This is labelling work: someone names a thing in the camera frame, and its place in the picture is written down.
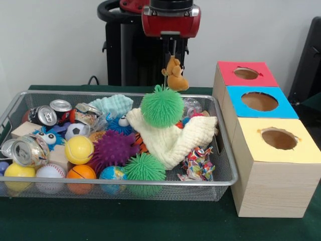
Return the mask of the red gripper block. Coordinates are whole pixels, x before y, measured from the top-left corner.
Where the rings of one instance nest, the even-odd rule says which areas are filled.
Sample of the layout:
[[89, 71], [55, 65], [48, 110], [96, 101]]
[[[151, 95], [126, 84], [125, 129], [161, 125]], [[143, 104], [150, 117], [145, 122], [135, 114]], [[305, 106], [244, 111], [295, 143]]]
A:
[[167, 65], [170, 58], [170, 37], [174, 36], [174, 55], [182, 61], [182, 38], [194, 38], [199, 30], [201, 10], [198, 6], [183, 12], [162, 12], [144, 6], [142, 27], [148, 37], [162, 37], [163, 62]]

